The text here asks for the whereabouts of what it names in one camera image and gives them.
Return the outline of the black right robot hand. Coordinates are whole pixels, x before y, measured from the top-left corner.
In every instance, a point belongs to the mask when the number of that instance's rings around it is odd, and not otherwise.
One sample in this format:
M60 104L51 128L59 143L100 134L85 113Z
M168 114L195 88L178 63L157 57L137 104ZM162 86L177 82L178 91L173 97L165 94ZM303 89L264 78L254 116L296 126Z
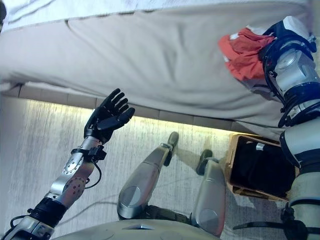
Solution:
M263 35L273 36L277 40L284 39L285 37L302 38L300 42L306 41L309 44L313 44L316 41L316 37L309 33L302 21L294 16L286 16L283 20L276 22Z

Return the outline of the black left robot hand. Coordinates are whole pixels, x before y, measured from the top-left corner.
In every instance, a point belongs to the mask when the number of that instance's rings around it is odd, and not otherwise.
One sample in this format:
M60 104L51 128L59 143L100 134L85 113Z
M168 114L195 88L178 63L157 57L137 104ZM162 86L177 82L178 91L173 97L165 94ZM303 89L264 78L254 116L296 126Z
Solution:
M129 106L125 94L117 88L93 111L84 127L83 137L93 137L104 145L115 130L131 120L134 113L135 108Z

